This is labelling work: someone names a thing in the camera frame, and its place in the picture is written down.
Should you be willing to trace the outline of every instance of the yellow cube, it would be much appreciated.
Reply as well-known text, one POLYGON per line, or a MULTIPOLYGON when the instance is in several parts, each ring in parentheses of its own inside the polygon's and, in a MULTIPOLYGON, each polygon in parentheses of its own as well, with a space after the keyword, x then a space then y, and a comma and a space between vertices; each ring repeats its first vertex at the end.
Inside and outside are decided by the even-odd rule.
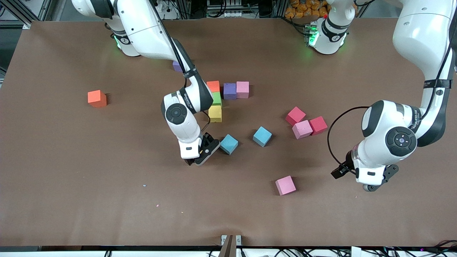
POLYGON ((220 105, 211 105, 208 110, 211 122, 222 122, 222 107, 220 105))

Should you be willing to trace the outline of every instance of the round black button panel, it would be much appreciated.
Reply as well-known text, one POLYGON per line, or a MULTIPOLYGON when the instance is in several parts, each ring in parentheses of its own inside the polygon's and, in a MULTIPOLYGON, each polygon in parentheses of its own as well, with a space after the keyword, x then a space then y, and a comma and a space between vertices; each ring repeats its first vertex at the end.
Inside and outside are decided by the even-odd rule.
POLYGON ((179 125, 184 122, 187 116, 187 109, 183 104, 174 103, 168 107, 165 117, 173 124, 179 125))
POLYGON ((402 157, 414 151, 417 139, 411 129, 395 127, 387 132, 386 145, 391 154, 402 157))

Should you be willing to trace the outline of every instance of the green cube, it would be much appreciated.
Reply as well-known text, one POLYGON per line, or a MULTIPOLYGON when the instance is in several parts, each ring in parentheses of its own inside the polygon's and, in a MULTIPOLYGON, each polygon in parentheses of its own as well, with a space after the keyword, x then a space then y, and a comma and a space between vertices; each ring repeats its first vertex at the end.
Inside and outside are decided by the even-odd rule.
POLYGON ((221 92, 212 92, 213 93, 213 105, 222 106, 221 92))

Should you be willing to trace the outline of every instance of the orange cube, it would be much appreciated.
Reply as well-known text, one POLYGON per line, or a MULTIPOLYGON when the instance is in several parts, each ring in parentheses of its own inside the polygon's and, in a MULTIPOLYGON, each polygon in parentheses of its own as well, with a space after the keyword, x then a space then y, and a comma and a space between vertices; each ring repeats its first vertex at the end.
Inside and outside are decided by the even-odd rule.
POLYGON ((219 84, 218 80, 216 80, 216 81, 208 81, 208 82, 206 82, 206 85, 208 85, 209 90, 211 92, 213 92, 213 93, 221 91, 221 87, 220 87, 220 84, 219 84))
POLYGON ((101 90, 95 90, 87 93, 87 102, 95 108, 106 106, 106 95, 101 90))

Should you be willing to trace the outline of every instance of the light pink cube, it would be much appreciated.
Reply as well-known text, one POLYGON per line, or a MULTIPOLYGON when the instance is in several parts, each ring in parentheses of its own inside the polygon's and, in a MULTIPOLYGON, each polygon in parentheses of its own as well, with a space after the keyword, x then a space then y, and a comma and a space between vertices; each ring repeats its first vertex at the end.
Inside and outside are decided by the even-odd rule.
POLYGON ((236 82, 236 98, 249 98, 249 82, 237 81, 236 82))
POLYGON ((309 124, 308 120, 304 120, 299 123, 295 123, 292 127, 292 131, 295 134, 295 138, 300 139, 311 135, 313 128, 309 124))
POLYGON ((279 195, 285 195, 296 190, 291 176, 276 180, 276 186, 278 187, 279 195))
POLYGON ((293 126, 295 123, 301 122, 305 116, 306 114, 296 106, 289 112, 286 120, 293 126))

